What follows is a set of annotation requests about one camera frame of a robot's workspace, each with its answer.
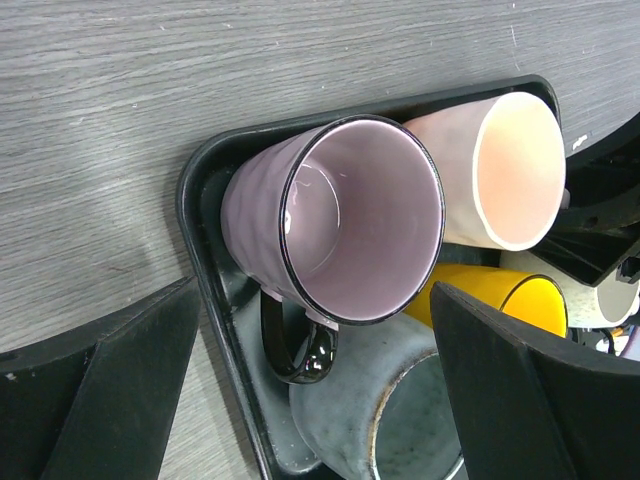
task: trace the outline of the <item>table top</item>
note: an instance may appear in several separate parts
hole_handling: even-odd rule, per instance
[[[0,351],[191,273],[177,176],[213,134],[537,73],[567,153],[640,110],[634,0],[5,0]],[[203,317],[161,478],[257,469]]]

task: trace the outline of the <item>black rim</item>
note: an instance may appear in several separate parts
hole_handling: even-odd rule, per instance
[[[286,236],[285,236],[285,231],[284,231],[287,196],[289,195],[289,190],[291,188],[291,185],[293,184],[293,179],[295,178],[296,173],[298,172],[298,169],[300,168],[300,165],[302,164],[302,162],[304,162],[304,160],[306,159],[306,157],[309,154],[309,152],[311,151],[311,149],[313,147],[315,147],[317,145],[317,143],[322,138],[324,138],[324,136],[327,133],[331,132],[332,130],[336,129],[337,127],[340,127],[340,126],[345,125],[347,123],[355,122],[355,121],[358,121],[358,120],[374,120],[374,121],[377,121],[377,122],[386,123],[388,125],[391,125],[393,127],[398,128],[404,134],[406,134],[411,140],[413,140],[413,142],[424,153],[425,158],[429,162],[429,165],[431,166],[431,169],[432,169],[432,171],[433,171],[433,173],[435,175],[435,178],[436,178],[437,184],[438,184],[439,204],[440,204],[440,209],[441,209],[441,212],[442,212],[441,219],[440,219],[440,235],[439,235],[439,238],[438,238],[438,246],[436,248],[436,252],[435,252],[435,255],[434,255],[434,261],[433,261],[433,264],[431,265],[431,267],[426,272],[426,275],[424,276],[424,278],[420,282],[419,287],[413,293],[413,295],[411,295],[398,308],[396,308],[395,310],[393,310],[393,311],[391,311],[391,312],[389,312],[389,313],[387,313],[385,315],[382,315],[380,317],[377,317],[377,318],[374,318],[374,319],[371,319],[371,320],[349,320],[347,318],[342,318],[339,315],[336,315],[336,314],[331,313],[328,310],[326,310],[322,305],[320,305],[318,302],[316,302],[313,299],[313,297],[311,297],[311,295],[309,295],[309,293],[303,287],[302,282],[298,278],[298,276],[297,276],[297,274],[296,274],[296,272],[295,272],[295,270],[293,268],[293,262],[291,261],[291,257],[289,256],[289,250],[287,248]],[[386,320],[387,318],[389,318],[389,317],[399,313],[400,311],[404,310],[404,308],[407,305],[409,305],[409,303],[411,303],[411,301],[424,288],[425,284],[427,283],[427,280],[431,276],[431,272],[433,271],[433,268],[435,267],[435,264],[436,264],[435,260],[438,258],[438,255],[440,254],[440,248],[442,246],[442,240],[444,238],[444,221],[445,221],[444,193],[442,191],[442,184],[440,182],[440,176],[438,174],[438,170],[436,169],[435,164],[433,163],[433,159],[431,158],[431,155],[429,155],[429,152],[424,147],[424,145],[422,145],[420,140],[418,140],[415,137],[415,135],[413,135],[409,130],[404,128],[402,125],[400,125],[399,123],[394,122],[393,120],[390,120],[388,118],[379,117],[377,115],[366,115],[366,114],[354,115],[354,116],[350,116],[350,117],[343,118],[341,120],[337,120],[335,122],[332,122],[329,125],[327,125],[326,127],[322,128],[322,130],[320,130],[307,143],[307,145],[305,145],[305,147],[298,154],[298,157],[296,158],[295,162],[291,166],[291,169],[289,170],[289,173],[287,174],[287,179],[286,179],[285,184],[284,184],[284,189],[282,190],[282,196],[280,197],[280,207],[278,209],[278,232],[279,232],[279,237],[280,237],[279,238],[279,240],[280,240],[280,253],[282,255],[282,260],[284,261],[284,265],[285,265],[285,268],[287,270],[287,273],[289,274],[289,278],[291,278],[291,281],[292,281],[296,291],[302,297],[302,299],[306,303],[308,303],[316,312],[320,313],[321,315],[323,315],[327,319],[329,319],[329,320],[331,320],[333,322],[336,322],[336,323],[342,323],[342,324],[345,324],[345,325],[371,325],[371,324],[374,324],[374,323],[380,323],[383,320]]]
[[[562,293],[562,289],[560,288],[560,285],[558,285],[553,278],[547,277],[546,275],[542,275],[542,274],[537,273],[535,275],[529,275],[528,277],[520,280],[516,284],[516,286],[511,289],[511,291],[509,292],[507,297],[504,299],[504,302],[502,302],[502,305],[500,305],[500,308],[498,310],[500,310],[502,312],[504,310],[504,307],[507,306],[507,303],[509,303],[509,300],[511,300],[511,297],[513,296],[513,294],[516,293],[516,290],[518,290],[525,283],[527,283],[527,282],[529,282],[531,280],[535,280],[536,278],[542,278],[544,280],[548,280],[549,282],[551,282],[551,284],[554,287],[556,287],[556,290],[558,290],[558,293],[560,294],[560,297],[562,298],[562,307],[564,308],[564,323],[565,323],[564,338],[569,338],[569,336],[571,335],[571,332],[570,332],[570,329],[569,329],[569,311],[567,310],[567,301],[564,298],[564,293]]]
[[[331,114],[335,117],[344,117],[353,115],[355,110],[363,112],[389,112],[399,107],[405,108],[407,104],[433,105],[442,98],[459,98],[465,101],[473,101],[474,99],[483,99],[483,95],[487,93],[490,93],[491,96],[497,96],[514,90],[528,91],[530,93],[534,93],[532,90],[535,90],[534,94],[547,102],[558,117],[558,122],[560,123],[560,110],[557,96],[551,84],[539,75],[524,75],[521,77],[460,87],[445,92],[431,92],[382,103],[359,105],[352,108],[343,108],[338,111],[325,112],[321,115],[307,115],[295,120],[310,122],[316,118],[322,118],[322,123],[327,124],[333,119],[324,117],[323,115]],[[224,164],[224,162],[221,162],[221,159],[217,157],[218,151],[222,146],[232,144],[238,138],[249,138],[257,130],[286,128],[291,125],[291,122],[292,120],[290,119],[278,123],[239,128],[218,134],[207,140],[193,153],[180,173],[175,201],[178,224],[194,270],[199,279],[200,290],[207,308],[210,325],[216,334],[217,343],[220,345],[235,396],[241,407],[243,420],[249,433],[249,439],[256,456],[258,468],[263,478],[281,475],[283,474],[283,470],[276,461],[271,442],[268,441],[269,435],[267,434],[265,417],[258,403],[255,389],[252,387],[252,379],[248,372],[248,367],[244,364],[244,353],[236,337],[234,324],[227,321],[228,319],[221,310],[220,305],[224,303],[226,297],[224,296],[222,287],[220,287],[214,279],[215,268],[213,267],[213,256],[207,247],[209,238],[207,237],[204,227],[202,227],[202,217],[198,202],[200,198],[199,194],[201,193],[200,189],[204,183],[203,179],[210,173],[210,169],[215,171]],[[321,470],[320,472],[313,471],[309,473],[309,476],[324,478],[326,474],[327,471]]]

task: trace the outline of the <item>mug rim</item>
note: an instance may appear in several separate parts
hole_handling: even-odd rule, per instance
[[[413,368],[415,368],[418,364],[429,360],[430,358],[439,357],[439,356],[440,354],[438,353],[438,349],[436,346],[434,346],[431,349],[429,349],[427,352],[425,352],[424,355],[420,356],[417,360],[409,364],[405,364],[404,368],[399,372],[397,372],[396,376],[393,378],[393,382],[391,383],[391,385],[389,385],[384,390],[382,396],[379,398],[378,404],[376,405],[376,409],[373,412],[373,418],[371,419],[369,433],[367,435],[367,439],[369,440],[369,444],[367,445],[367,453],[369,454],[367,469],[369,470],[369,473],[372,475],[374,479],[380,480],[381,478],[378,472],[378,465],[376,461],[376,442],[378,440],[378,430],[380,429],[380,421],[382,420],[382,414],[384,413],[384,409],[386,408],[387,403],[389,403],[389,399],[391,398],[391,395],[393,395],[393,392],[395,392],[396,387],[400,384],[402,379],[406,377],[407,374]],[[458,454],[458,457],[456,458],[455,462],[453,462],[449,471],[445,474],[444,477],[437,480],[453,480],[453,478],[455,478],[455,476],[457,475],[458,471],[462,468],[462,465],[464,465],[464,456],[462,454],[462,446],[461,446],[460,453]]]
[[[505,93],[504,95],[500,95],[499,97],[494,97],[492,99],[489,99],[489,100],[495,100],[495,101],[493,105],[489,107],[489,110],[487,111],[484,118],[480,122],[480,127],[478,128],[478,135],[476,137],[476,141],[473,146],[473,157],[471,162],[471,178],[472,178],[471,193],[473,197],[473,202],[475,204],[476,212],[478,214],[478,217],[480,218],[480,222],[482,223],[482,226],[484,227],[485,232],[487,233],[487,236],[489,237],[489,239],[492,242],[494,242],[496,245],[498,245],[502,250],[518,252],[518,251],[529,250],[530,248],[533,248],[535,245],[540,243],[540,241],[544,238],[544,236],[549,232],[549,230],[553,226],[553,223],[556,220],[557,210],[560,209],[560,204],[562,203],[562,198],[564,196],[564,187],[562,189],[562,192],[559,195],[559,198],[556,199],[557,200],[556,203],[558,207],[555,209],[556,215],[551,215],[547,219],[547,222],[544,225],[544,228],[541,229],[535,237],[531,237],[526,242],[514,243],[514,242],[509,242],[505,240],[504,238],[502,238],[500,235],[496,233],[496,231],[493,229],[493,227],[489,223],[489,220],[487,219],[487,215],[484,211],[484,207],[482,206],[482,202],[480,200],[480,191],[478,187],[478,168],[479,168],[480,148],[482,146],[482,142],[484,140],[484,136],[489,126],[489,123],[492,121],[492,117],[495,115],[497,109],[500,108],[501,104],[503,104],[505,101],[509,101],[514,97],[527,98],[528,101],[531,101],[533,103],[538,103],[546,107],[547,113],[549,114],[549,118],[553,120],[555,124],[558,126],[555,132],[556,133],[555,141],[558,142],[558,146],[561,147],[561,150],[563,153],[564,153],[564,140],[562,138],[562,127],[560,125],[559,120],[553,114],[553,111],[551,110],[551,108],[549,108],[549,106],[540,97],[537,97],[528,92],[515,91],[515,92],[508,92],[508,93]],[[564,177],[565,178],[562,182],[563,185],[566,183],[566,167],[565,167]]]
[[[315,147],[318,142],[320,140],[322,140],[329,132],[331,132],[332,130],[335,130],[336,128],[342,126],[342,125],[346,125],[348,123],[354,123],[354,122],[358,122],[361,120],[370,120],[370,121],[374,121],[374,122],[379,122],[379,123],[385,123],[387,125],[391,125],[392,127],[395,127],[396,129],[398,129],[401,133],[404,133],[404,135],[411,141],[414,142],[414,144],[420,149],[420,151],[423,153],[424,157],[427,159],[427,162],[429,164],[429,166],[431,167],[431,171],[434,174],[434,179],[435,179],[435,183],[437,186],[437,191],[438,191],[438,198],[439,198],[439,206],[440,206],[440,210],[442,212],[441,214],[441,218],[440,218],[440,224],[439,224],[439,235],[438,235],[438,245],[436,247],[436,251],[434,254],[434,262],[432,263],[432,265],[430,266],[429,269],[427,269],[426,274],[424,275],[423,279],[421,280],[418,288],[416,289],[416,291],[405,301],[403,302],[399,307],[395,308],[393,311],[389,312],[389,313],[385,313],[381,316],[378,316],[376,318],[372,318],[369,320],[350,320],[348,318],[343,318],[339,315],[336,315],[330,311],[328,311],[326,308],[324,308],[321,304],[319,304],[310,294],[309,292],[307,292],[307,290],[304,288],[304,286],[302,285],[302,282],[300,281],[300,279],[298,278],[298,275],[295,272],[295,269],[293,267],[293,261],[291,260],[291,257],[289,255],[289,249],[287,248],[287,243],[286,243],[286,234],[285,234],[285,213],[286,213],[286,207],[287,207],[287,197],[289,195],[289,191],[291,190],[291,186],[293,185],[293,180],[296,176],[296,173],[298,173],[298,170],[300,169],[300,165],[302,165],[302,162],[305,161],[305,159],[307,158],[307,155],[309,154],[309,152],[311,151],[311,149],[313,149],[313,147]],[[433,272],[433,269],[435,268],[436,265],[436,260],[438,255],[440,254],[440,249],[442,248],[442,242],[444,239],[444,225],[445,225],[445,218],[446,218],[446,212],[445,212],[445,203],[444,203],[444,191],[442,189],[442,181],[440,180],[440,175],[438,174],[438,170],[436,168],[435,163],[433,162],[433,159],[431,158],[431,155],[429,154],[429,152],[427,151],[426,147],[422,144],[422,142],[420,142],[420,140],[418,140],[418,138],[411,133],[409,130],[407,130],[406,128],[404,128],[401,124],[399,124],[398,122],[395,122],[389,118],[386,117],[381,117],[378,115],[371,115],[371,114],[359,114],[359,115],[351,115],[348,117],[344,117],[341,119],[338,119],[334,122],[329,123],[328,125],[325,125],[324,127],[321,127],[320,130],[306,143],[306,145],[302,148],[302,150],[300,150],[300,152],[298,153],[298,155],[296,156],[296,159],[294,160],[294,162],[292,163],[289,172],[287,173],[287,178],[285,180],[284,183],[284,188],[282,189],[282,194],[280,196],[280,206],[278,207],[278,236],[279,236],[279,245],[280,245],[280,255],[282,257],[282,260],[284,262],[284,266],[285,269],[287,271],[287,274],[289,276],[289,278],[291,279],[291,283],[293,284],[294,288],[296,289],[296,292],[298,293],[298,295],[300,295],[300,297],[305,301],[305,303],[307,303],[307,305],[311,306],[311,308],[313,308],[317,313],[319,313],[320,315],[324,316],[325,318],[327,318],[330,321],[333,321],[335,323],[338,324],[343,324],[343,325],[372,325],[375,323],[380,323],[384,320],[386,320],[389,317],[392,317],[393,315],[396,315],[397,313],[401,312],[402,310],[404,310],[407,305],[409,305],[409,303],[411,303],[415,297],[420,293],[420,291],[424,288],[424,286],[426,285],[427,281],[429,280],[429,277],[431,276],[431,273]]]
[[[532,273],[532,274],[529,274],[527,277],[523,278],[522,280],[520,280],[518,283],[516,283],[513,286],[513,288],[509,291],[507,296],[504,298],[504,300],[502,301],[502,304],[500,305],[500,308],[498,308],[498,311],[504,313],[504,308],[507,306],[507,303],[509,303],[509,300],[511,300],[511,297],[516,293],[516,291],[525,283],[530,282],[531,280],[539,279],[539,278],[547,280],[556,288],[556,290],[558,290],[558,293],[560,294],[560,298],[562,298],[562,307],[564,309],[565,332],[564,332],[563,338],[569,338],[569,334],[571,333],[571,330],[569,329],[569,310],[567,309],[567,299],[564,297],[564,292],[560,288],[560,285],[558,285],[558,282],[556,282],[553,278],[549,277],[548,275],[544,275],[542,273]]]

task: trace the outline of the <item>yellow mug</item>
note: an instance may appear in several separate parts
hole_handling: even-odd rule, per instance
[[[479,265],[439,263],[405,313],[433,327],[431,289],[444,282],[523,322],[566,337],[567,308],[560,287],[549,277]]]

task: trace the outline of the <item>blue-gray mug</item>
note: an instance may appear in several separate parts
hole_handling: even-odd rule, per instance
[[[289,398],[302,438],[347,480],[449,480],[462,466],[433,331],[403,313],[344,327],[331,375]]]

